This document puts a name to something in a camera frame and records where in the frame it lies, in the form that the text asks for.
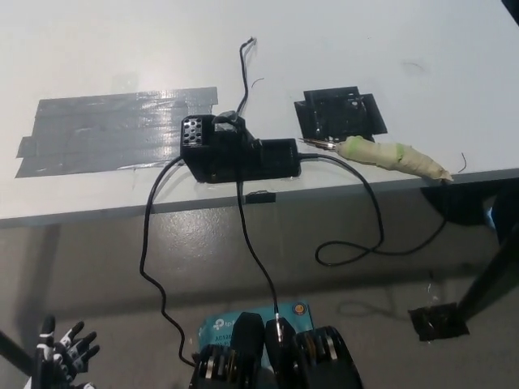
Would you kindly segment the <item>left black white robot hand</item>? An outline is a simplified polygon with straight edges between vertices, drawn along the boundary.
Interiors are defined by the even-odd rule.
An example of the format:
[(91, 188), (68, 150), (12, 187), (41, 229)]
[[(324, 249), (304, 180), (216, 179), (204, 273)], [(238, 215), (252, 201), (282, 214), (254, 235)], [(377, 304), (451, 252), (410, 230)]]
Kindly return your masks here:
[(92, 382), (75, 383), (75, 379), (88, 372), (89, 361), (101, 349), (94, 344), (97, 333), (92, 331), (80, 337), (84, 321), (79, 321), (57, 340), (55, 329), (55, 317), (48, 315), (38, 336), (31, 374), (24, 388), (96, 388)]

